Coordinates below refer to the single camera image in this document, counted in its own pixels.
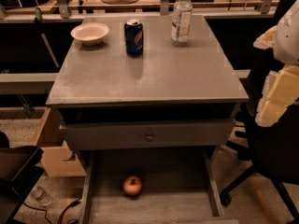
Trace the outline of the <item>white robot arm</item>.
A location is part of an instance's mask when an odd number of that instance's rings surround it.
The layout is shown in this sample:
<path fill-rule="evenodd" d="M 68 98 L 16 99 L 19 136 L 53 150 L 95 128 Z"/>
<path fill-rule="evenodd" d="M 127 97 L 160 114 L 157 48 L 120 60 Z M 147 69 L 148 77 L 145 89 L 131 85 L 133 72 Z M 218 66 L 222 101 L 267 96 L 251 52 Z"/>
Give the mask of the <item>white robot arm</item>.
<path fill-rule="evenodd" d="M 299 0 L 278 24 L 260 35 L 253 43 L 258 49 L 272 49 L 274 58 L 284 66 L 271 71 L 263 84 L 263 97 L 257 106 L 255 122 L 270 127 L 299 98 Z"/>

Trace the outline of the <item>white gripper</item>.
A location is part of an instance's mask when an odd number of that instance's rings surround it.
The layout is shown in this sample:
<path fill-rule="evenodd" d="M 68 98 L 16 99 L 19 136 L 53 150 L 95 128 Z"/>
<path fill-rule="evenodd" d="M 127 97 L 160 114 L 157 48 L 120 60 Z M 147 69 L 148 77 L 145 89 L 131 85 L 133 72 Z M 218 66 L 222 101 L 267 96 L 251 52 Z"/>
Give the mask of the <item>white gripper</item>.
<path fill-rule="evenodd" d="M 257 49 L 271 49 L 274 46 L 276 26 L 269 28 L 253 42 Z M 257 107 L 255 122 L 261 127 L 271 127 L 286 112 L 287 105 L 299 98 L 299 66 L 286 65 L 277 74 L 273 87 Z"/>

